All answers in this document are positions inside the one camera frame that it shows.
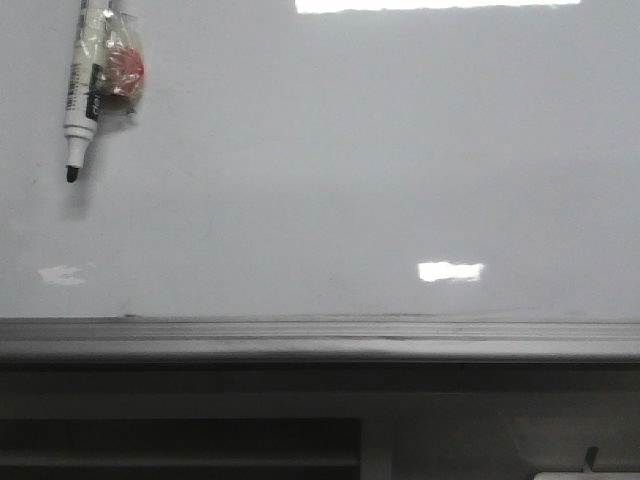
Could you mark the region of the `red eraser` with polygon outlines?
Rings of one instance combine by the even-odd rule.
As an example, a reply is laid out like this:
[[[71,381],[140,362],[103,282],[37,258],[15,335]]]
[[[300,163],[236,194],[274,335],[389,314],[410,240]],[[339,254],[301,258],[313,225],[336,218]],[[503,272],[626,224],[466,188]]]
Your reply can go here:
[[[105,64],[100,80],[102,112],[133,115],[144,93],[146,71],[138,18],[111,2],[106,14]]]

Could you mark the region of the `white dry-erase marker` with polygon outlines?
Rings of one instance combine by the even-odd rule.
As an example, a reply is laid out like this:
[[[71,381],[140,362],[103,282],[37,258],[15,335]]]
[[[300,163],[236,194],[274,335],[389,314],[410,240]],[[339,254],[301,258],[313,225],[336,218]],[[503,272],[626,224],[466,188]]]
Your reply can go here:
[[[74,183],[84,167],[101,113],[105,82],[110,1],[82,1],[66,98],[64,136],[68,145],[66,181]]]

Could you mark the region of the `white whiteboard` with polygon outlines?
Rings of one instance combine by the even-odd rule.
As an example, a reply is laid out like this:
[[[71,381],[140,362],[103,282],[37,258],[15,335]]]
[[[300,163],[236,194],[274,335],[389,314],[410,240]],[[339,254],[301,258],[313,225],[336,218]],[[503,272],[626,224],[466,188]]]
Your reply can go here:
[[[75,183],[75,1],[1,5],[1,313],[639,314],[639,5],[130,1]]]

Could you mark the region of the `aluminium whiteboard tray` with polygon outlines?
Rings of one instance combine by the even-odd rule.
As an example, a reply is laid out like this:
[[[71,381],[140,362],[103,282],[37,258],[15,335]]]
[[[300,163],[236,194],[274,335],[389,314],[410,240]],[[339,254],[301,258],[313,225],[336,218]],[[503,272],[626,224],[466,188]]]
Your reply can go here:
[[[1,360],[635,364],[639,321],[409,314],[4,318]]]

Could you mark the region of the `dark slatted vent panel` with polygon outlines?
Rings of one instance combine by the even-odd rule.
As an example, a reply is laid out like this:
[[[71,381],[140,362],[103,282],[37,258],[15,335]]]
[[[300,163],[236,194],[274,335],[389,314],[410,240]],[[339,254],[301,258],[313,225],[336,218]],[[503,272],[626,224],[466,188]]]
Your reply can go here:
[[[4,479],[357,479],[357,419],[16,419]]]

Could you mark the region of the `small grey metal hook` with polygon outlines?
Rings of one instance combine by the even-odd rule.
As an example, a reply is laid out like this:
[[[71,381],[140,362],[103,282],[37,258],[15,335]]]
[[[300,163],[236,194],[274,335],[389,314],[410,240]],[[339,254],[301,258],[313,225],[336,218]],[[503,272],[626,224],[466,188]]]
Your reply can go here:
[[[598,453],[599,448],[597,446],[591,446],[587,449],[583,462],[583,472],[585,474],[592,474],[594,472],[594,466]]]

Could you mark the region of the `white box corner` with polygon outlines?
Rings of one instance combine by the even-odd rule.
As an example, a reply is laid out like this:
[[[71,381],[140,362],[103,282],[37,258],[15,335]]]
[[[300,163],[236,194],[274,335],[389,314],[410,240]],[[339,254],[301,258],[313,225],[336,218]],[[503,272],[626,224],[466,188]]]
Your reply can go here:
[[[534,480],[640,480],[639,472],[541,472]]]

